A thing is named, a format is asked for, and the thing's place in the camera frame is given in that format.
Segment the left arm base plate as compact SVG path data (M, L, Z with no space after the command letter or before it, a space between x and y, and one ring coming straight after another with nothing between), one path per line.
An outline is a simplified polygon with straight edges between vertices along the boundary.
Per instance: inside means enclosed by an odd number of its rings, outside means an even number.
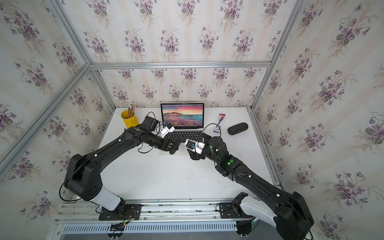
M125 204L119 205L114 211L102 208L99 215L99 221L123 221L138 220L140 218L141 204Z

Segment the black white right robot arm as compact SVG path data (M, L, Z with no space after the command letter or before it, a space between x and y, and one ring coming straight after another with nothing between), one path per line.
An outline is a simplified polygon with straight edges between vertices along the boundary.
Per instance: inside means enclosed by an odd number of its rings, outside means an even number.
M192 160L205 158L214 162L215 169L258 197L240 193L233 200L234 211L258 218L275 227L284 240L312 240L314 219L304 197L288 193L254 173L241 160L231 155L221 137L205 135L203 142L186 140Z

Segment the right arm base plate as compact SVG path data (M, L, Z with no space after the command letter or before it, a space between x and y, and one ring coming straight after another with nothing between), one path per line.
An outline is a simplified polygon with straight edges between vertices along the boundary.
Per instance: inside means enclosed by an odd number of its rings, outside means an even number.
M247 215L241 210L240 206L234 205L232 202L218 203L216 211L220 214L221 219L241 219L254 220L255 217Z

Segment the aluminium mounting rail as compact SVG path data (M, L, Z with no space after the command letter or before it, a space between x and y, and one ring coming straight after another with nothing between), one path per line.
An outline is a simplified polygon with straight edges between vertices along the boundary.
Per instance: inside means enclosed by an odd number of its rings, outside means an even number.
M233 199L175 199L175 200L133 200L126 204L141 204L142 210L138 220L133 223L159 223L159 222L208 222L208 221L237 221L241 219L221 219L216 211L218 203L232 202ZM264 221L272 226L277 223L277 216L260 199L250 196L243 199L245 214ZM102 208L85 201L66 203L59 207L58 214L54 216L55 224L101 224L121 223L123 221L99 221Z

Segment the yellow pen cup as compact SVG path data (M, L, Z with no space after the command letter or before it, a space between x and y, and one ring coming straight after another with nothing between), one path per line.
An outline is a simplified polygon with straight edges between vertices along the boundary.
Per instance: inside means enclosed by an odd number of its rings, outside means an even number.
M128 111L129 110L125 110L121 113L121 118L123 119L127 129L131 127L136 127L139 124L139 121L136 118L135 113L130 119L128 119Z

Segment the silver laptop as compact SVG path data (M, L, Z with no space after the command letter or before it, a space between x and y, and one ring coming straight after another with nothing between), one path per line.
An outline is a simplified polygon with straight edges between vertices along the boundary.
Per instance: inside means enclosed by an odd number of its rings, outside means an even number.
M181 139L176 155L187 151L185 143L188 140L202 143L202 131L205 128L204 103L161 103L163 126L172 125L175 129L166 135L172 141Z

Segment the black glasses case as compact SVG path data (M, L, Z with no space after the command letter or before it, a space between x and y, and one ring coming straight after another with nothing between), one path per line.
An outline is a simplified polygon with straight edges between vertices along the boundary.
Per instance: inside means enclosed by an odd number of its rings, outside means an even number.
M237 135L248 130L249 125L247 123L239 123L228 128L228 133L231 136Z

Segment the aluminium enclosure frame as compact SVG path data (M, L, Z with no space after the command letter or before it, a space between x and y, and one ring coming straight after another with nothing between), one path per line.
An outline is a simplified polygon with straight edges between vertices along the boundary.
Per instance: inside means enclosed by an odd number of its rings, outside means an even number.
M117 107L112 98L112 95L108 92L106 84L97 73L97 70L117 70L117 69L182 69L182 68L194 68L194 69L207 69L207 68L240 68L240 67L261 67L266 68L267 72L262 80L261 86L252 102L251 109L254 109L260 102L262 92L266 87L268 74L270 74L273 68L277 65L278 59L281 57L284 47L287 45L288 39L298 21L300 14L302 13L306 1L296 1L295 5L290 13L285 28L282 31L280 40L278 41L275 52L270 61L216 61L216 62L160 62L160 63L94 63L91 57L86 52L86 48L80 42L80 37L76 33L70 18L66 14L60 1L48 1L47 2L52 13L56 17L58 24L64 31L65 36L69 39L70 43L75 48L75 52L79 55L80 59L84 62L78 72L70 79L70 81L64 86L59 94L49 103L45 110L37 117L32 126L24 133L23 136L15 143L15 145L9 150L9 152L1 160L1 177L3 178L10 170L13 164L19 159L21 154L32 141L37 137L38 133L43 129L48 120L57 112L57 110L63 105L70 93L79 85L86 75L90 75L93 79L97 90L106 99L107 105L111 111L114 111Z

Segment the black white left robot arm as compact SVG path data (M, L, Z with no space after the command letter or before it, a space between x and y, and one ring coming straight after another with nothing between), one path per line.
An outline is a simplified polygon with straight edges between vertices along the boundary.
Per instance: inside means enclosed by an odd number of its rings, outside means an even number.
M142 144L175 154L182 138L172 140L155 134L158 124L156 119L145 117L141 124L125 129L119 137L100 149L85 155L72 156L62 186L82 200L97 204L104 210L123 210L125 200L104 186L101 173L121 155Z

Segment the white marker box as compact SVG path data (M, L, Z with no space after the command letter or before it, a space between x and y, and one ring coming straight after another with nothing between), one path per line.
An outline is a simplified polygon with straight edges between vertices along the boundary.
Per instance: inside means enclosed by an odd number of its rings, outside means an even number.
M219 134L221 132L221 128L223 126L224 120L225 120L226 115L225 114L219 114L218 119L215 124L215 128L213 130L214 133Z

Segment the pencils in cup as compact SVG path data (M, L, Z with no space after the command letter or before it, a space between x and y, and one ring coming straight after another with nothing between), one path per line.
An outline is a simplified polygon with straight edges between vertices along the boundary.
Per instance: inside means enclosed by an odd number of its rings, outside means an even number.
M134 115L135 106L136 106L135 104L130 105L129 111L128 111L128 119L130 119Z

